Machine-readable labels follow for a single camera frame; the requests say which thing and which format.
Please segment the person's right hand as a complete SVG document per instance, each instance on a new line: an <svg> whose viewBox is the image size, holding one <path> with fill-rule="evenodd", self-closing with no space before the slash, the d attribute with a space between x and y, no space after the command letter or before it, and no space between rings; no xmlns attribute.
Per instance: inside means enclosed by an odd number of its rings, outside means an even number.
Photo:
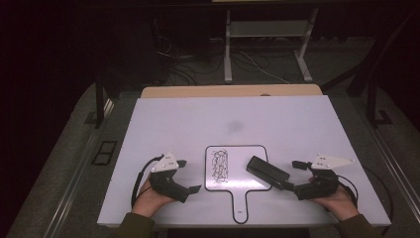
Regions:
<svg viewBox="0 0 420 238"><path fill-rule="evenodd" d="M327 208L339 221L345 221L360 214L350 195L341 186L338 187L334 194L327 197L313 198L312 202Z"/></svg>

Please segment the wooden table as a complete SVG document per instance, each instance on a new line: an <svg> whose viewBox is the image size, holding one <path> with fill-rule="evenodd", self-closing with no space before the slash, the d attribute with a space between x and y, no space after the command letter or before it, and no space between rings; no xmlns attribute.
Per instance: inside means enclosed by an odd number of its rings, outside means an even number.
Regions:
<svg viewBox="0 0 420 238"><path fill-rule="evenodd" d="M295 96L322 95L316 84L253 84L253 85L204 85L157 86L143 90L142 98L183 97L241 97L241 96Z"/></svg>

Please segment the metal floor rail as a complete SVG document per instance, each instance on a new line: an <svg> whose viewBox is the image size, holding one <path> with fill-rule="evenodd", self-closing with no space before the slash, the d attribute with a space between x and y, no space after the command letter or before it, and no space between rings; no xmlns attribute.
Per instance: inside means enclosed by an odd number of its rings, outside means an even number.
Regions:
<svg viewBox="0 0 420 238"><path fill-rule="evenodd" d="M374 139L376 146L378 147L381 153L383 163L389 170L390 175L392 176L397 187L401 191L411 212L420 223L420 196L417 194L417 191L407 178L400 164L396 161L395 155L391 152L391 149L386 144L385 140L380 134L380 131L368 121L365 115L365 108L361 101L359 99L352 99L352 104L356 108L356 111L362 118L362 121L365 123L372 138Z"/></svg>
<svg viewBox="0 0 420 238"><path fill-rule="evenodd" d="M105 105L100 106L97 109L99 115L94 120L94 123L97 123L99 121L99 117L102 117L102 122L99 125L94 126L94 129L90 133L88 140L83 144L83 151L82 154L79 156L78 165L75 168L71 180L69 181L69 184L58 203L58 207L52 217L52 220L43 238L58 238L60 230L63 224L65 223L66 217L81 187L81 182L85 174L85 169L87 165L91 162L93 152L98 144L99 138L103 133L103 127L107 123L108 117L112 113L113 108L114 102L111 99L107 99Z"/></svg>

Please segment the white metal stand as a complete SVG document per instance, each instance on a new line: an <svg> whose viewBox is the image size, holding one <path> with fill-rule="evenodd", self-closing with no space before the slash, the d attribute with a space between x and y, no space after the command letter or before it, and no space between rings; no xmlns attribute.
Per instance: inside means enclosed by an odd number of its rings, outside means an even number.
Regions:
<svg viewBox="0 0 420 238"><path fill-rule="evenodd" d="M294 52L295 60L305 82L312 82L309 67L304 59L312 30L318 15L313 8L307 20L290 21L233 21L231 11L226 13L224 77L226 83L233 82L231 61L231 40L237 38L291 38L302 40L300 48Z"/></svg>

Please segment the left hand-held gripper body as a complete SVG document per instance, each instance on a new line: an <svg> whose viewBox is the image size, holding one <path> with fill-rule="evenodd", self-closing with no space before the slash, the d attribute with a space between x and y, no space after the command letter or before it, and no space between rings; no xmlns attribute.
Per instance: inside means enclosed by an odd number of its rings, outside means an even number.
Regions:
<svg viewBox="0 0 420 238"><path fill-rule="evenodd" d="M149 178L152 189L159 194L170 197L176 201L185 202L189 196L189 189L173 180L180 167L173 153L166 153L153 166Z"/></svg>

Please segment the small handled whiteboard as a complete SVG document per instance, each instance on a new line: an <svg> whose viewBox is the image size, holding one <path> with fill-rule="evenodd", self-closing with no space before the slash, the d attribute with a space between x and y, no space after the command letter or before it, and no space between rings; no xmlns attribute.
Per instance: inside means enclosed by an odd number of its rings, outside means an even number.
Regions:
<svg viewBox="0 0 420 238"><path fill-rule="evenodd" d="M252 157L266 162L265 147L209 146L205 151L205 188L230 193L233 220L238 224L245 224L249 219L248 193L271 189L267 182L247 171Z"/></svg>

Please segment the black floor outlet frame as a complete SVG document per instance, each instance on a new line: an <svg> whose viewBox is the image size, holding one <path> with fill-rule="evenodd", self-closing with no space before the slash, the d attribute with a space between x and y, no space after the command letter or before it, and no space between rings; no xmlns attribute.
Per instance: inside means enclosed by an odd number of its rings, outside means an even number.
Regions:
<svg viewBox="0 0 420 238"><path fill-rule="evenodd" d="M112 160L117 141L102 141L91 164L94 166L108 166Z"/></svg>

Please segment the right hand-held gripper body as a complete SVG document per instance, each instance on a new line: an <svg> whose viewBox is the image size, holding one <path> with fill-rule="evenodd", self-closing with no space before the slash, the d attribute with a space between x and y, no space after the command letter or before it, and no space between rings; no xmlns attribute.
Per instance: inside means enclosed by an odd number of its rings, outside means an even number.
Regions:
<svg viewBox="0 0 420 238"><path fill-rule="evenodd" d="M345 159L334 156L318 154L308 169L312 173L309 183L296 185L294 193L299 200L327 197L334 194L339 186L338 175L334 169L349 166L355 159Z"/></svg>

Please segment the person's left hand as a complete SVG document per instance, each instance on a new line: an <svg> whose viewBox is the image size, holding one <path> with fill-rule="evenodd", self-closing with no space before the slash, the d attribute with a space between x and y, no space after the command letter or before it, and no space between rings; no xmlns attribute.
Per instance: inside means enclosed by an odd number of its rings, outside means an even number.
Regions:
<svg viewBox="0 0 420 238"><path fill-rule="evenodd" d="M132 208L132 213L148 218L153 217L162 207L173 202L173 199L159 194L152 189L148 180L142 185L140 194Z"/></svg>

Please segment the black metal stand leg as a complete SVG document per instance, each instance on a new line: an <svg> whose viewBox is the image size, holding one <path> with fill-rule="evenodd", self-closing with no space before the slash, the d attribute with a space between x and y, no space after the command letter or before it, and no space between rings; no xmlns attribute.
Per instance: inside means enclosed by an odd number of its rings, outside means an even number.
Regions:
<svg viewBox="0 0 420 238"><path fill-rule="evenodd" d="M378 125L391 125L392 121L384 110L376 109L377 85L371 81L367 85L367 119L373 128Z"/></svg>
<svg viewBox="0 0 420 238"><path fill-rule="evenodd" d="M98 71L95 74L96 129L101 127L109 114L114 92L112 85L110 75L106 71Z"/></svg>

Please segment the black whiteboard eraser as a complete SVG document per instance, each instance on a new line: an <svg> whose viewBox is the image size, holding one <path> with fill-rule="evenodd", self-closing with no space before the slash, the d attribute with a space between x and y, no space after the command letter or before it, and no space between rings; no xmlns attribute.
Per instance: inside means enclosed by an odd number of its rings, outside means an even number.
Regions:
<svg viewBox="0 0 420 238"><path fill-rule="evenodd" d="M248 162L247 171L280 190L284 190L281 184L290 178L290 174L256 156Z"/></svg>

